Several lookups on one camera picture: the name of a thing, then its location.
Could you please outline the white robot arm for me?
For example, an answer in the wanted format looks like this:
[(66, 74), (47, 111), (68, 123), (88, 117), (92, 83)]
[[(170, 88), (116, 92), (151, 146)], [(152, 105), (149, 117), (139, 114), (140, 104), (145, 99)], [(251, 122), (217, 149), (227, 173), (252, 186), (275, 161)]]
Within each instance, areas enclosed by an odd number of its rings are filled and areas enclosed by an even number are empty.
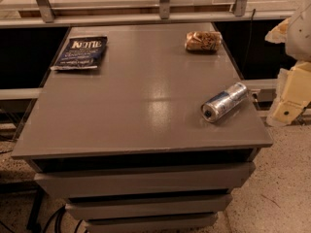
[(311, 0), (304, 0), (290, 18), (266, 34), (265, 40), (284, 43), (286, 55), (296, 60), (290, 70), (280, 70), (276, 98), (266, 119), (270, 126), (289, 125), (311, 102)]

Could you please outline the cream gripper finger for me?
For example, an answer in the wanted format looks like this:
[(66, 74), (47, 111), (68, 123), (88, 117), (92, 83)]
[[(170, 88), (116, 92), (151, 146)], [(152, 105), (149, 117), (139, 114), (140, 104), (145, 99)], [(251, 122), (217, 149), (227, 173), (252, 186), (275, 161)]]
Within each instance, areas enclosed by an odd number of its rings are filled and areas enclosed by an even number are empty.
[(276, 98), (266, 123), (278, 127), (291, 124), (311, 103), (311, 63), (297, 61), (290, 70), (281, 69), (276, 85)]
[(290, 20), (288, 18), (281, 21), (265, 35), (264, 40), (273, 44), (285, 43), (287, 39), (289, 22)]

